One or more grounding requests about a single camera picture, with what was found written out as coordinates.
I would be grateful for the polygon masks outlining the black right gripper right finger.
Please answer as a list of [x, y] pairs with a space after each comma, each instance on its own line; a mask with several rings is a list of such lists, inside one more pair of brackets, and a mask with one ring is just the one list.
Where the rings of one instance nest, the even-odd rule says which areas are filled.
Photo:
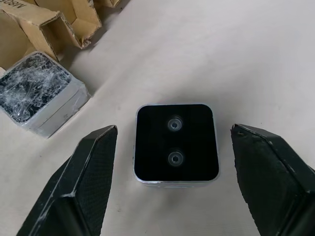
[[315, 169], [279, 135], [231, 128], [237, 182], [260, 236], [315, 236]]

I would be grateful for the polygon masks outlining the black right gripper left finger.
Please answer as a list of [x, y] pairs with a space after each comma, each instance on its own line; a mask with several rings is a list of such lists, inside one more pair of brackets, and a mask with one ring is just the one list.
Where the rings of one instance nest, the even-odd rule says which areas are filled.
[[100, 236], [116, 141], [115, 125], [82, 138], [52, 174], [16, 236]]

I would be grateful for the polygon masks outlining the cardboard divider tray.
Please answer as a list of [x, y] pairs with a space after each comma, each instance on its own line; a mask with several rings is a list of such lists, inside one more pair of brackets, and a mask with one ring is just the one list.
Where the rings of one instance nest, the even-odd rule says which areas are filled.
[[109, 15], [130, 0], [0, 0], [0, 69], [34, 51], [58, 60], [67, 46], [87, 48]]

